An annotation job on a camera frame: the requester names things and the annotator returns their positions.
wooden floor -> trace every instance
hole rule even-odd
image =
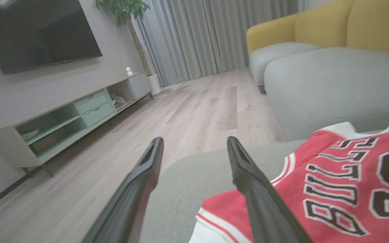
[[[179,83],[145,98],[78,141],[0,200],[0,243],[77,243],[155,137],[162,172],[185,156],[284,141],[247,68]]]

television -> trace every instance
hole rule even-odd
[[[4,74],[101,57],[77,0],[0,0]]]

gray cabinet door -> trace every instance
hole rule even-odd
[[[145,73],[128,79],[128,83],[135,99],[138,99],[151,92],[151,85]]]

gray curtain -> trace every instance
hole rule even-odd
[[[298,11],[297,0],[144,1],[139,35],[163,86],[247,66],[247,30]]]

sofa armrest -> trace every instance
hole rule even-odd
[[[271,20],[251,27],[247,31],[249,55],[259,48],[277,43],[295,41],[295,22],[300,14]]]

